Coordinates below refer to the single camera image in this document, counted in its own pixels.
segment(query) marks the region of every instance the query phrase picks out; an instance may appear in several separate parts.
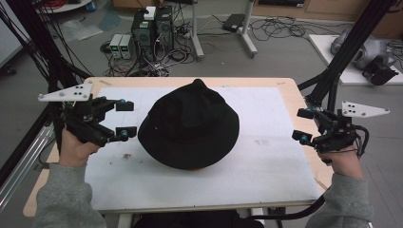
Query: black hat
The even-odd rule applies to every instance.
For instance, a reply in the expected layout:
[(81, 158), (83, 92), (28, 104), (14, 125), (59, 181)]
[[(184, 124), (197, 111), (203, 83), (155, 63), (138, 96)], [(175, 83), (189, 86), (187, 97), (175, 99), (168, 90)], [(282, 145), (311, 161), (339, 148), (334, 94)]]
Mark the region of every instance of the black hat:
[(161, 97), (139, 129), (139, 142), (155, 160), (178, 169), (214, 164), (234, 147), (238, 114), (202, 80)]

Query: concrete floor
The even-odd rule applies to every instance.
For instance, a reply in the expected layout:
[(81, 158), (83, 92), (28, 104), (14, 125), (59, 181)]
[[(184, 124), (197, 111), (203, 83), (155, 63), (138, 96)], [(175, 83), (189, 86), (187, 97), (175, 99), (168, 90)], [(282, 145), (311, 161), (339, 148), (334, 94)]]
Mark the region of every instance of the concrete floor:
[[(83, 21), (85, 26), (99, 25), (110, 13), (107, 8), (98, 8), (89, 13), (85, 9), (61, 13), (60, 22), (72, 19)], [(199, 27), (214, 18), (199, 20)], [(219, 27), (210, 23), (208, 28)], [(115, 33), (130, 32), (131, 21), (121, 20), (117, 27), (104, 31), (83, 41), (71, 41), (68, 45), (74, 50), (83, 64), (97, 76), (107, 70), (107, 60), (100, 52), (103, 42), (110, 40)], [(343, 27), (333, 28), (341, 32)], [(296, 37), (281, 39), (271, 38), (268, 41), (257, 41), (251, 36), (259, 53), (254, 59), (246, 53), (244, 45), (236, 35), (220, 37), (201, 36), (205, 58), (200, 62), (172, 67), (170, 76), (177, 77), (284, 77), (293, 78), (297, 84), (318, 75), (326, 67), (318, 53), (307, 40)], [(46, 81), (41, 77), (34, 63), (22, 51), (11, 60), (17, 70), (15, 75), (0, 75), (0, 164), (3, 165), (16, 145), (21, 141), (34, 120), (39, 116), (45, 104), (38, 103), (39, 93), (47, 91)], [(302, 91), (309, 94), (311, 88)], [(392, 112), (387, 116), (371, 119), (354, 119), (355, 124), (368, 128), (371, 138), (367, 153), (361, 159), (365, 175), (370, 180), (370, 201), (374, 205), (374, 227), (401, 227), (403, 224), (403, 97), (402, 85), (384, 86), (345, 86), (338, 88), (336, 107), (341, 101), (348, 100), (359, 104), (388, 107)], [(16, 191), (6, 209), (0, 214), (0, 227), (30, 227), (32, 218), (25, 218), (22, 210), (32, 186), (39, 175), (30, 171)], [(301, 208), (290, 208), (289, 212)], [(284, 227), (303, 227), (305, 219), (284, 221)], [(116, 227), (116, 217), (110, 216), (109, 227)], [(266, 227), (276, 227), (268, 222)]]

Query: human hand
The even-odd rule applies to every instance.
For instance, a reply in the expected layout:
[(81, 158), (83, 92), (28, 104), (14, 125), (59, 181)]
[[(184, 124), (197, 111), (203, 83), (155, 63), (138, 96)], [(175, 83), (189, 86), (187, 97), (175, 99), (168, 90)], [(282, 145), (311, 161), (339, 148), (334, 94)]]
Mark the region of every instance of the human hand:
[(69, 167), (81, 167), (86, 164), (89, 155), (97, 152), (99, 148), (100, 146), (92, 142), (80, 142), (77, 137), (64, 128), (59, 164)]
[(331, 153), (317, 154), (323, 160), (332, 160), (332, 167), (335, 173), (346, 177), (364, 180), (364, 175), (356, 154), (355, 146), (351, 145), (340, 151), (333, 151)]

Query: white panel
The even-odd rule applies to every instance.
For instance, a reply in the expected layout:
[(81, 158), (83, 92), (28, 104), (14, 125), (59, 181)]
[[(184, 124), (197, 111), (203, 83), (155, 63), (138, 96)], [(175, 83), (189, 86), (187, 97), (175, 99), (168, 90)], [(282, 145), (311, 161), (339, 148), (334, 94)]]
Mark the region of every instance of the white panel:
[[(106, 113), (103, 125), (140, 127), (152, 105), (174, 88), (103, 88), (99, 96), (134, 102), (133, 112)], [(199, 171), (165, 166), (137, 137), (113, 142), (92, 155), (86, 181), (101, 211), (167, 211), (223, 205), (309, 202), (319, 193), (276, 88), (214, 87), (240, 116), (240, 136), (221, 161)]]

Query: gray sleeve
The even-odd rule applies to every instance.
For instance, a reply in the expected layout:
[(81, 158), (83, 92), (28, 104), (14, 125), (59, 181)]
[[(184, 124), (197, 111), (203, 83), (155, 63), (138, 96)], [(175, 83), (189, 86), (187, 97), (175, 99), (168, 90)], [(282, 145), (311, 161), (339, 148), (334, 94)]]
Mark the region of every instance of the gray sleeve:
[(92, 189), (84, 182), (86, 167), (50, 165), (48, 182), (36, 197), (32, 227), (106, 227), (103, 217), (91, 207)]
[(368, 181), (333, 174), (325, 204), (308, 220), (311, 227), (368, 227), (374, 210), (368, 199)]

